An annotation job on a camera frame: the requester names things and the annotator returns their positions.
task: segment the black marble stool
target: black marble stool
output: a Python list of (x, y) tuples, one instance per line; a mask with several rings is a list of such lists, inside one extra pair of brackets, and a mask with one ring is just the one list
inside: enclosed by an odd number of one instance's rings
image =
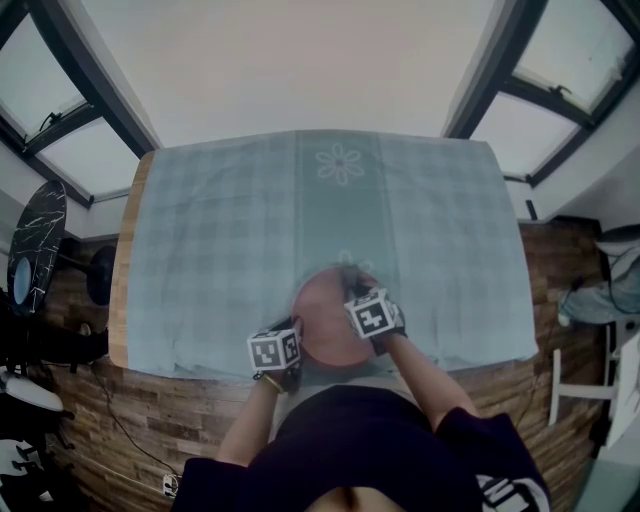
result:
[[(87, 292), (100, 306), (109, 304), (111, 276), (116, 250), (103, 247), (89, 265), (60, 253), (67, 216), (67, 195), (59, 181), (42, 185), (29, 200), (18, 221), (7, 268), (9, 297), (14, 310), (21, 316), (33, 315), (44, 299), (56, 262), (64, 261), (87, 275)], [(31, 267), (31, 284), (27, 298), (18, 304), (14, 297), (16, 269), (22, 258)]]
[[(7, 286), (12, 307), (21, 316), (31, 316), (47, 293), (64, 236), (67, 218), (67, 194), (59, 181), (42, 185), (25, 206), (13, 233)], [(14, 278), (22, 258), (29, 261), (31, 282), (29, 292), (20, 304), (14, 298)]]

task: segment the flower pattern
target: flower pattern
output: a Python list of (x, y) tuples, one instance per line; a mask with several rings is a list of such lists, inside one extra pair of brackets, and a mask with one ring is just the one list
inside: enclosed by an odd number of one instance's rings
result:
[(349, 249), (342, 249), (338, 253), (338, 263), (341, 265), (358, 265), (360, 270), (366, 272), (367, 274), (371, 274), (373, 272), (373, 262), (371, 260), (363, 260), (359, 262), (355, 262), (353, 259), (353, 255)]
[(316, 160), (323, 164), (318, 167), (318, 176), (323, 179), (335, 176), (338, 185), (344, 187), (349, 182), (349, 176), (364, 176), (364, 169), (356, 163), (360, 158), (360, 151), (352, 149), (345, 153), (338, 142), (331, 146), (331, 153), (316, 153)]

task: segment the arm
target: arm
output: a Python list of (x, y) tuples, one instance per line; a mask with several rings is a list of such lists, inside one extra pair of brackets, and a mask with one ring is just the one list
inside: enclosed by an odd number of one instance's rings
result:
[(478, 415), (460, 385), (434, 365), (408, 338), (391, 334), (385, 337), (384, 343), (434, 432), (447, 413), (456, 407), (472, 416)]
[(278, 390), (267, 379), (256, 382), (240, 415), (224, 436), (216, 460), (247, 467), (269, 441), (277, 399)]

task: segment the power outlet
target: power outlet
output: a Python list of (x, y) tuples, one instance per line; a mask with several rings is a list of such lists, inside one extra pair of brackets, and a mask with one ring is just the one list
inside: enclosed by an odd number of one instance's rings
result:
[(164, 475), (162, 478), (162, 494), (169, 498), (175, 498), (180, 484), (178, 479), (179, 477), (176, 475)]

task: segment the black shirt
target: black shirt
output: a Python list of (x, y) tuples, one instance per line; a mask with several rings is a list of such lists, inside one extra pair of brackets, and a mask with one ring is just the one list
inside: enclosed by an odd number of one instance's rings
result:
[(412, 403), (360, 386), (300, 404), (247, 468), (187, 461), (173, 510), (303, 511), (337, 487), (374, 488), (409, 511), (548, 510), (546, 486), (506, 414), (454, 409), (433, 434)]

